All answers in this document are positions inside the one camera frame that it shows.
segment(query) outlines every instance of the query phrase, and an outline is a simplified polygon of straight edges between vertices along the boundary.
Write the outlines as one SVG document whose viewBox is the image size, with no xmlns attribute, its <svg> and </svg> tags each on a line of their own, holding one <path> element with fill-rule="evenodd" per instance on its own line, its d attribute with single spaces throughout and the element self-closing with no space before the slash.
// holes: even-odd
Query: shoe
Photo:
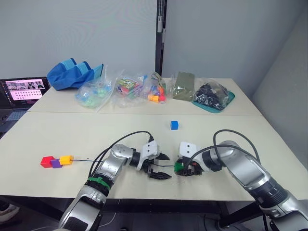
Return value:
<svg viewBox="0 0 308 231">
<path fill-rule="evenodd" d="M 4 211 L 0 211 L 0 222 L 5 222 L 14 217 L 19 211 L 19 207 L 10 205 Z"/>
</svg>

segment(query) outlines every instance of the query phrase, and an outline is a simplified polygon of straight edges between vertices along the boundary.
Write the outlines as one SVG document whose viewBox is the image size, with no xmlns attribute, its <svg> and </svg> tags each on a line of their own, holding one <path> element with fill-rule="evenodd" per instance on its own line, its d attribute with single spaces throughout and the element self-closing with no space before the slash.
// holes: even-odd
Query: white table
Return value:
<svg viewBox="0 0 308 231">
<path fill-rule="evenodd" d="M 146 102 L 135 107 L 120 108 L 109 102 L 98 113 L 114 114 L 160 114 L 160 115 L 233 115 L 233 116 L 261 116 L 258 109 L 251 103 L 236 83 L 230 78 L 220 78 L 217 81 L 235 94 L 234 100 L 226 109 L 218 114 L 205 111 L 190 102 L 167 99 L 165 104 Z M 94 110 L 80 106 L 75 100 L 77 90 L 56 91 L 50 88 L 43 97 L 36 102 L 30 112 L 74 112 L 93 113 Z"/>
<path fill-rule="evenodd" d="M 180 123 L 170 130 L 171 120 Z M 259 151 L 262 165 L 298 199 L 308 198 L 308 173 L 270 124 L 259 115 L 131 115 L 100 113 L 26 113 L 0 140 L 0 194 L 43 197 L 75 197 L 87 179 L 90 163 L 74 162 L 59 169 L 40 166 L 43 156 L 73 155 L 94 159 L 113 141 L 137 130 L 148 130 L 161 151 L 177 160 L 179 143 L 187 141 L 207 147 L 212 135 L 230 128 L 246 135 Z M 134 135 L 122 143 L 137 149 L 148 140 Z M 252 153 L 251 147 L 235 134 L 222 133 L 218 142 L 234 140 Z M 149 179 L 145 173 L 126 167 L 110 191 L 109 198 L 252 200 L 227 170 L 201 176 L 181 177 L 172 168 L 168 180 Z"/>
</svg>

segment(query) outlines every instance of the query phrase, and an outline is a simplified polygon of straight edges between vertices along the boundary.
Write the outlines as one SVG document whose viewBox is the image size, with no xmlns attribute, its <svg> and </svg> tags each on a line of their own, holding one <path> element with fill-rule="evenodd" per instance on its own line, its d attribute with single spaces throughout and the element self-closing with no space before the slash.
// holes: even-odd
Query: laptop screen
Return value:
<svg viewBox="0 0 308 231">
<path fill-rule="evenodd" d="M 0 79 L 11 108 L 31 107 L 50 88 L 46 77 Z"/>
</svg>

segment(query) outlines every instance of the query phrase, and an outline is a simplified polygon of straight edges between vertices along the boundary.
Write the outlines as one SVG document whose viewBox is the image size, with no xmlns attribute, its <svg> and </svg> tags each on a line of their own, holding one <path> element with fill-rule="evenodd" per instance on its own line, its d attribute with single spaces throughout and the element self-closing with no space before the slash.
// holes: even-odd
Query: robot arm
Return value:
<svg viewBox="0 0 308 231">
<path fill-rule="evenodd" d="M 112 147 L 108 158 L 100 163 L 92 177 L 88 178 L 77 197 L 64 212 L 59 228 L 69 231 L 95 231 L 102 219 L 102 208 L 106 202 L 111 187 L 119 176 L 123 166 L 133 166 L 144 170 L 150 178 L 168 179 L 163 172 L 153 172 L 151 164 L 154 159 L 168 160 L 159 152 L 156 141 L 143 146 L 141 153 L 122 144 Z"/>
<path fill-rule="evenodd" d="M 224 141 L 220 145 L 239 147 L 233 141 Z M 261 211 L 272 219 L 276 230 L 299 231 L 308 228 L 307 208 L 279 185 L 256 159 L 235 148 L 218 147 L 218 153 L 213 148 L 197 155 L 188 163 L 190 157 L 199 150 L 195 144 L 181 143 L 176 164 L 184 165 L 177 169 L 177 174 L 200 175 L 203 171 L 219 171 L 226 167 L 236 181 L 257 201 Z"/>
</svg>

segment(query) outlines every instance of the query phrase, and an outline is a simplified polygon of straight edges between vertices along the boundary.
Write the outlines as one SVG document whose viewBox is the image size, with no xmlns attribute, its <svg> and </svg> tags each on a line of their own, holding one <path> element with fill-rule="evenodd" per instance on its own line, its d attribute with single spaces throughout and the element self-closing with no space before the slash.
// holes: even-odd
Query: white wall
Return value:
<svg viewBox="0 0 308 231">
<path fill-rule="evenodd" d="M 163 73 L 233 78 L 251 97 L 305 0 L 169 0 Z"/>
<path fill-rule="evenodd" d="M 253 102 L 308 169 L 307 5 Z"/>
<path fill-rule="evenodd" d="M 156 0 L 0 0 L 0 78 L 46 76 L 75 58 L 155 69 Z"/>
</svg>

